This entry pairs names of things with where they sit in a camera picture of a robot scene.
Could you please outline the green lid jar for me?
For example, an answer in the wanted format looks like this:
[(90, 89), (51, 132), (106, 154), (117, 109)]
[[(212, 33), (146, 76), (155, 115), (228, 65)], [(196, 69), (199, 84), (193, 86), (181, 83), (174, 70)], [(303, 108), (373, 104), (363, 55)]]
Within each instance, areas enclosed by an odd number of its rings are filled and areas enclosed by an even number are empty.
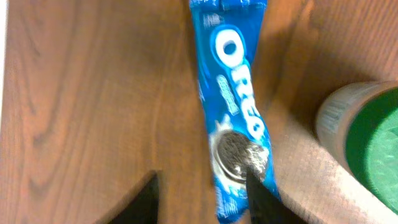
[(315, 120), (320, 144), (390, 211), (397, 212), (397, 81), (334, 91)]

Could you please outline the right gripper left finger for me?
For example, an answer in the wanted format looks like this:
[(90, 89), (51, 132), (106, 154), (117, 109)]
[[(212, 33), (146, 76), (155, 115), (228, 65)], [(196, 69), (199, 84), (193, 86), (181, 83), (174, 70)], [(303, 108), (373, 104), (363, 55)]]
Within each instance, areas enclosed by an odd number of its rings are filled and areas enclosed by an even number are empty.
[(127, 203), (108, 220), (110, 224), (157, 224), (159, 215), (159, 175), (149, 179)]

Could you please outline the blue Oreo cookie pack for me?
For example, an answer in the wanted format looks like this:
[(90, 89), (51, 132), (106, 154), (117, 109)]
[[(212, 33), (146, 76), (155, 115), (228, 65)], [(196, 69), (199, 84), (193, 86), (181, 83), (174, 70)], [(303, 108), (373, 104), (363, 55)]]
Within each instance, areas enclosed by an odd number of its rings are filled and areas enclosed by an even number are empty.
[(256, 108), (251, 75), (267, 2), (190, 1), (189, 7), (216, 216), (220, 223), (233, 223), (249, 206), (248, 171), (278, 195), (271, 139)]

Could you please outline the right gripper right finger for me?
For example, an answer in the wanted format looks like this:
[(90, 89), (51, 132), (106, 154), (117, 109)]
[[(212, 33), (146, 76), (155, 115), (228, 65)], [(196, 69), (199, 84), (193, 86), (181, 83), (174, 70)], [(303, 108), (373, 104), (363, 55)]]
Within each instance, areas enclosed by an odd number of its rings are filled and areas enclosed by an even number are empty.
[(252, 224), (306, 224), (264, 187), (251, 169), (246, 174), (246, 192)]

